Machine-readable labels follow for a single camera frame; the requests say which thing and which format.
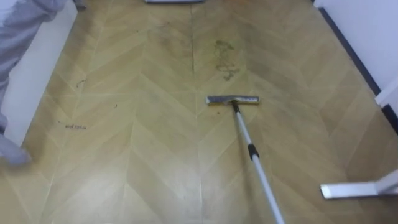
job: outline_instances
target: metal stand base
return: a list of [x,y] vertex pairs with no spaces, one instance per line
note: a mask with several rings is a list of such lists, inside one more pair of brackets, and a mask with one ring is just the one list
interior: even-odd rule
[[398,195],[398,170],[374,182],[321,184],[325,199]]

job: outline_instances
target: herringbone parquet floor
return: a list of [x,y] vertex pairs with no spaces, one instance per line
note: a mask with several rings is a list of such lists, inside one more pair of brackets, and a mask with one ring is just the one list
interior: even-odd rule
[[232,109],[205,104],[224,94],[261,97],[241,110],[287,223],[397,223],[397,198],[318,189],[392,171],[398,137],[309,0],[87,3],[1,223],[274,223]]

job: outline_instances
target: black handle joint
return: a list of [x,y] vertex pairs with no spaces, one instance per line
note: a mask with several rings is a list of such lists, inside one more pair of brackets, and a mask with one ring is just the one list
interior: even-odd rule
[[232,103],[232,107],[234,108],[235,113],[241,112],[241,111],[239,110],[238,102],[237,102],[236,100],[233,100],[231,103]]
[[249,150],[249,155],[250,155],[250,159],[253,160],[253,155],[256,155],[258,158],[260,158],[259,153],[257,152],[256,147],[253,144],[249,144],[248,145],[248,150]]

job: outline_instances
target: silver metal pole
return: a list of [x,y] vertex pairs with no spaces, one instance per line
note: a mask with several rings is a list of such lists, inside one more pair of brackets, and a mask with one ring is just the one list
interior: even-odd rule
[[[244,136],[244,139],[245,139],[246,143],[248,145],[252,144],[252,141],[250,139],[248,130],[246,129],[246,126],[244,125],[244,121],[243,121],[242,115],[241,115],[241,113],[239,111],[236,112],[236,117],[238,118],[239,127],[242,130],[242,133],[243,133],[243,136]],[[254,154],[254,155],[251,156],[251,159],[254,162],[254,166],[256,167],[256,171],[257,171],[257,174],[258,174],[258,176],[260,178],[260,181],[261,181],[261,184],[262,184],[262,188],[264,190],[264,193],[267,196],[266,198],[267,198],[267,200],[269,202],[269,205],[271,206],[272,212],[274,213],[274,217],[275,217],[275,220],[276,220],[277,224],[285,224],[285,221],[284,221],[283,216],[282,216],[282,214],[281,214],[281,212],[279,210],[279,207],[278,207],[278,204],[277,204],[276,199],[274,197],[274,194],[272,193],[271,186],[268,183],[267,176],[264,173],[264,170],[262,169],[259,157],[257,156],[257,154]]]

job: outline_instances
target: squeegee handle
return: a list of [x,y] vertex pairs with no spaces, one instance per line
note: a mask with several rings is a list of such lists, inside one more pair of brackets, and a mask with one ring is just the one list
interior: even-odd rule
[[233,106],[234,111],[236,113],[236,117],[238,119],[239,127],[241,128],[243,136],[244,136],[244,139],[246,141],[246,144],[248,145],[250,158],[253,161],[254,166],[256,167],[257,174],[258,174],[258,176],[260,178],[261,185],[262,185],[262,188],[264,190],[264,193],[267,195],[267,199],[268,199],[269,205],[271,206],[272,212],[274,214],[276,223],[277,224],[285,224],[285,221],[284,221],[283,216],[282,216],[282,214],[281,214],[281,212],[279,210],[279,207],[278,207],[278,204],[277,204],[276,199],[274,197],[274,194],[272,193],[271,186],[268,183],[267,176],[264,173],[264,170],[262,169],[262,166],[261,166],[261,163],[260,163],[260,160],[259,160],[260,155],[257,152],[256,147],[254,146],[254,144],[252,143],[252,141],[250,139],[248,130],[246,129],[246,125],[244,125],[244,121],[243,121],[241,112],[239,110],[238,103],[236,101],[232,101],[232,106]]

